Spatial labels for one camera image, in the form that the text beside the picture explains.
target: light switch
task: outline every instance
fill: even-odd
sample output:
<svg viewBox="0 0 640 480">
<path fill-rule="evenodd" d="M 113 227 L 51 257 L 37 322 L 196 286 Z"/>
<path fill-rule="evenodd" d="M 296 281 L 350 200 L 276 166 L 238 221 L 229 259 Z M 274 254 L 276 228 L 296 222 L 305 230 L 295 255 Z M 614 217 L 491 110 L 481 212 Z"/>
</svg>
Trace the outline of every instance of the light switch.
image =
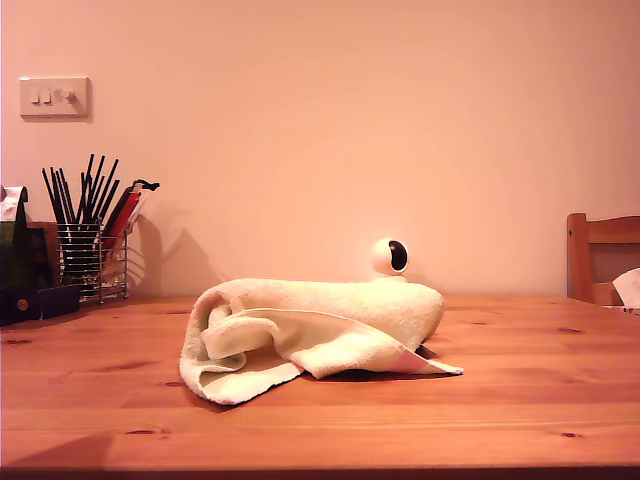
<svg viewBox="0 0 640 480">
<path fill-rule="evenodd" d="M 29 92 L 29 101 L 31 103 L 40 103 L 40 93 L 35 88 Z"/>
<path fill-rule="evenodd" d="M 87 77 L 20 78 L 20 115 L 23 117 L 86 117 Z"/>
</svg>

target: wooden chair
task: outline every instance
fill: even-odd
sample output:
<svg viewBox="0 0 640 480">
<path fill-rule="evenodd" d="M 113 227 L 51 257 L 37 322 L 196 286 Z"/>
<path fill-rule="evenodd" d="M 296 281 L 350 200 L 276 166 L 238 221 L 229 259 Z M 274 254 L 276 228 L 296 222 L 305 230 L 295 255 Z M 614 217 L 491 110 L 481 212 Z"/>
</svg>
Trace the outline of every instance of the wooden chair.
<svg viewBox="0 0 640 480">
<path fill-rule="evenodd" d="M 587 215 L 584 213 L 569 215 L 567 296 L 597 305 L 622 305 L 613 282 L 593 282 L 591 245 L 625 243 L 640 244 L 640 217 L 587 221 Z"/>
</svg>

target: wooden table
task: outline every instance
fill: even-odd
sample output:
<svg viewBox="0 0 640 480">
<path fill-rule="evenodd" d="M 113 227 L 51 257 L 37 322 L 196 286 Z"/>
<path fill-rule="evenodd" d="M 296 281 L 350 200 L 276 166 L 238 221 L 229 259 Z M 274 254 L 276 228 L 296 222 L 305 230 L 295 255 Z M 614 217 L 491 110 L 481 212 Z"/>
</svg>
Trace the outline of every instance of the wooden table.
<svg viewBox="0 0 640 480">
<path fill-rule="evenodd" d="M 3 475 L 640 478 L 635 315 L 451 295 L 428 345 L 461 377 L 304 375 L 220 407 L 178 375 L 191 304 L 109 301 L 3 328 Z"/>
</svg>

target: folded towel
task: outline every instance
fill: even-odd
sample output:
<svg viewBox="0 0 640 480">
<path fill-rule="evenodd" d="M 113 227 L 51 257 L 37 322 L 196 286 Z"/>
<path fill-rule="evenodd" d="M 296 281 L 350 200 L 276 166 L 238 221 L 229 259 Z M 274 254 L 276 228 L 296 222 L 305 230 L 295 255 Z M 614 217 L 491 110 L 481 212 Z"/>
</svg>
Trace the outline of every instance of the folded towel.
<svg viewBox="0 0 640 480">
<path fill-rule="evenodd" d="M 233 280 L 196 301 L 180 375 L 200 397 L 229 405 L 305 370 L 461 374 L 414 353 L 443 313 L 442 296 L 413 283 Z"/>
</svg>

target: white paper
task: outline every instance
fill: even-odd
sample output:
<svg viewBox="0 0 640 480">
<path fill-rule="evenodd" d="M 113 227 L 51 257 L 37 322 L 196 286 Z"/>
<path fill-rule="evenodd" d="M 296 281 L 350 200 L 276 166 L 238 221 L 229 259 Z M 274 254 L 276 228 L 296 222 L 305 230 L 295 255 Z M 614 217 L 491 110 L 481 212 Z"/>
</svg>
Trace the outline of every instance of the white paper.
<svg viewBox="0 0 640 480">
<path fill-rule="evenodd" d="M 640 307 L 640 268 L 623 273 L 613 281 L 625 307 Z"/>
</svg>

